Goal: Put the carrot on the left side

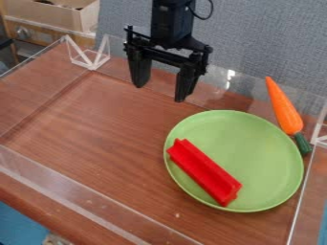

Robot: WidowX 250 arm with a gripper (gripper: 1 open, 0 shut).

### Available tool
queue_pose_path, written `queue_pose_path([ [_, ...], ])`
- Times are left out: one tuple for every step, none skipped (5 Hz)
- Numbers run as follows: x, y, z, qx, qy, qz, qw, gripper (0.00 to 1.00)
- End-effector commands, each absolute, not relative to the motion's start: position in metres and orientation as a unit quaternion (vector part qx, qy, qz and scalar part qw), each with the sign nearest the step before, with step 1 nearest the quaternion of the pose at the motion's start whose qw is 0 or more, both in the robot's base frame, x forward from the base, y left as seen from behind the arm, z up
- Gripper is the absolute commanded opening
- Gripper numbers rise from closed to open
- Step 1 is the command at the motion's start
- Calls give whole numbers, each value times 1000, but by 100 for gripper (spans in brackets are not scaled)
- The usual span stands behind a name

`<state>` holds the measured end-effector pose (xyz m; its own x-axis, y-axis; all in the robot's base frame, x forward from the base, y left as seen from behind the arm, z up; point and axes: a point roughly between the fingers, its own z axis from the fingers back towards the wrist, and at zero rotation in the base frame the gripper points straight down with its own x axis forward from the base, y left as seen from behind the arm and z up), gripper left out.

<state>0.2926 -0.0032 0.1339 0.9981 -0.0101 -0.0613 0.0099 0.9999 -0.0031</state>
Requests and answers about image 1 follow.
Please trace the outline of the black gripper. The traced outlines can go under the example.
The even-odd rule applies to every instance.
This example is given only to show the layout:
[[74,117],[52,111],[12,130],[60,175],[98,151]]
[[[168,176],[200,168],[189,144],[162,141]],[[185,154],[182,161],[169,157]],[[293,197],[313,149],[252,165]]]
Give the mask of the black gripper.
[[196,40],[189,34],[174,43],[166,43],[150,36],[149,31],[137,26],[126,25],[126,40],[124,51],[126,52],[132,83],[141,88],[150,77],[152,61],[180,68],[176,75],[174,101],[181,102],[193,92],[200,74],[206,72],[208,57],[213,48]]

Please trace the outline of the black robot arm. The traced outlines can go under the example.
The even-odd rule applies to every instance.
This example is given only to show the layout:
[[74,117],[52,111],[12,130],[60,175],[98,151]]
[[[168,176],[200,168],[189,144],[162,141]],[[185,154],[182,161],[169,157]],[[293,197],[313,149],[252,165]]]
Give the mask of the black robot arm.
[[177,67],[174,101],[181,102],[193,92],[197,79],[206,72],[208,56],[213,48],[192,37],[193,19],[206,20],[194,12],[194,0],[153,0],[150,33],[124,28],[132,83],[141,88],[150,77],[152,61]]

